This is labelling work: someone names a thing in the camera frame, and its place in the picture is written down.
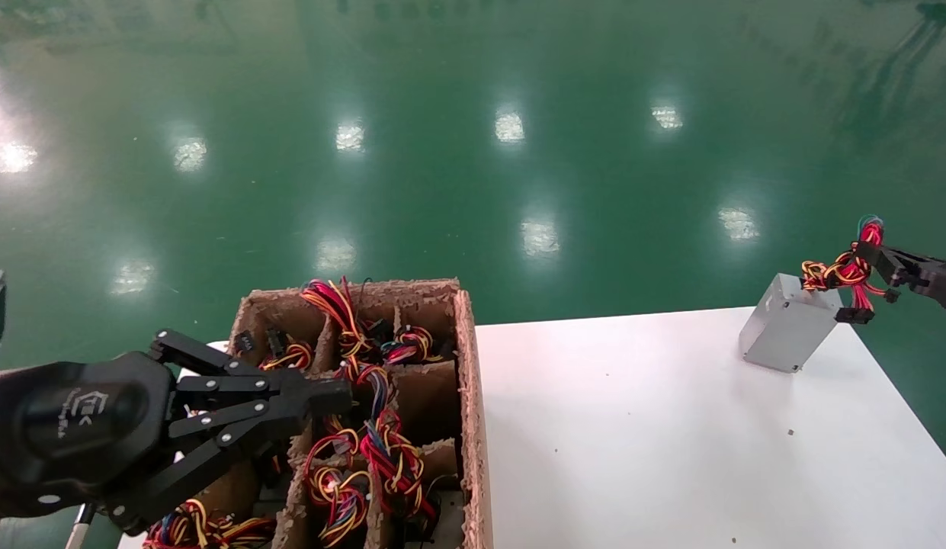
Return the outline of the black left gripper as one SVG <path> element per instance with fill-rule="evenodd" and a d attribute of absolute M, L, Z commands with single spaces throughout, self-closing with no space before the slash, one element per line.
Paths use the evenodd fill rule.
<path fill-rule="evenodd" d="M 162 468 L 141 477 L 129 475 L 128 489 L 107 497 L 110 520 L 125 534 L 142 534 L 236 463 L 301 434 L 317 416 L 353 406 L 347 380 L 261 371 L 169 329 L 156 334 L 149 355 L 0 371 L 0 519 L 101 500 L 159 442 L 160 451 L 182 458 L 165 458 Z M 162 427 L 175 386 L 164 364 L 194 372 L 177 382 L 181 395 L 253 402 Z"/>

